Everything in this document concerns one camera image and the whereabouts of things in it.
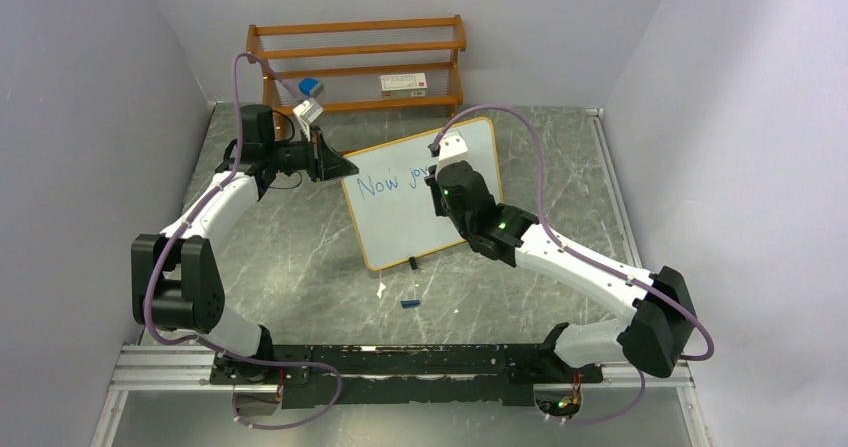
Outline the whiteboard with yellow frame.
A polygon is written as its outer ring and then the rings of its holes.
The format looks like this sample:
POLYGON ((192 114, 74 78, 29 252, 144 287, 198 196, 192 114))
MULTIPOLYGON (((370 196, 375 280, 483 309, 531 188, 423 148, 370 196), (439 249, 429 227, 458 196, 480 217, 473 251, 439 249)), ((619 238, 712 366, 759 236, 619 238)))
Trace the whiteboard with yellow frame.
POLYGON ((358 173, 342 179, 366 267, 380 271, 464 241, 446 217, 435 215, 429 146, 439 129, 347 154, 358 173))

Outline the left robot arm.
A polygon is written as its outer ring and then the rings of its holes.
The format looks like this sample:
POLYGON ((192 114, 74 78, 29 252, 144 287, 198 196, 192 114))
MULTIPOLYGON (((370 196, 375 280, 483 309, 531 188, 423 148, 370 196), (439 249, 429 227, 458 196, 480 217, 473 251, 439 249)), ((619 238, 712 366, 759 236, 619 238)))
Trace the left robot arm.
POLYGON ((237 136, 203 194, 172 224, 133 241, 132 312, 153 338, 176 332, 180 341, 196 340, 237 359, 237 370, 251 382, 273 376, 277 355, 270 334, 227 306, 215 253, 278 175, 305 173, 320 182, 357 174, 357 167, 331 148, 315 126, 322 112, 313 99, 301 102, 291 121, 300 139, 279 140, 274 109, 241 107, 237 136))

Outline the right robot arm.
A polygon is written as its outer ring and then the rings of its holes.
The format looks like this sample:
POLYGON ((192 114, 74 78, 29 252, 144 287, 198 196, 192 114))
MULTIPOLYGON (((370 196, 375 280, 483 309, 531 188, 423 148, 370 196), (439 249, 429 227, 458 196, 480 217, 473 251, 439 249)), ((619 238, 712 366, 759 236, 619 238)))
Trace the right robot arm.
POLYGON ((548 379, 562 381, 576 368, 614 361, 671 376, 697 317, 679 271, 628 266, 546 231, 535 215, 496 202, 467 161, 431 166, 425 183, 436 215, 448 218, 472 251, 561 282, 612 314, 609 321, 554 329, 551 347, 539 356, 548 379))

